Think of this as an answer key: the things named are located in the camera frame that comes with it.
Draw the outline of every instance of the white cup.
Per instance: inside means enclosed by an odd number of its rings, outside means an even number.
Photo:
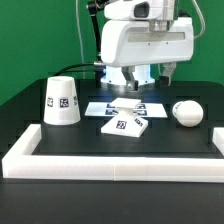
[[[44,122],[52,125],[69,125],[78,121],[80,112],[74,78],[48,78]]]

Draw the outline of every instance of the green backdrop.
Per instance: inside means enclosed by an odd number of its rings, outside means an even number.
[[[79,14],[85,61],[92,62],[96,49],[87,2],[79,1]],[[224,1],[198,0],[198,4],[206,20],[206,33],[196,40],[192,60],[178,63],[173,80],[224,84]],[[195,33],[199,32],[191,0],[180,0],[180,8],[192,15]],[[75,0],[0,1],[0,105],[35,80],[81,62],[75,11]],[[102,26],[102,12],[98,19]],[[153,76],[158,78],[157,66],[153,66]]]

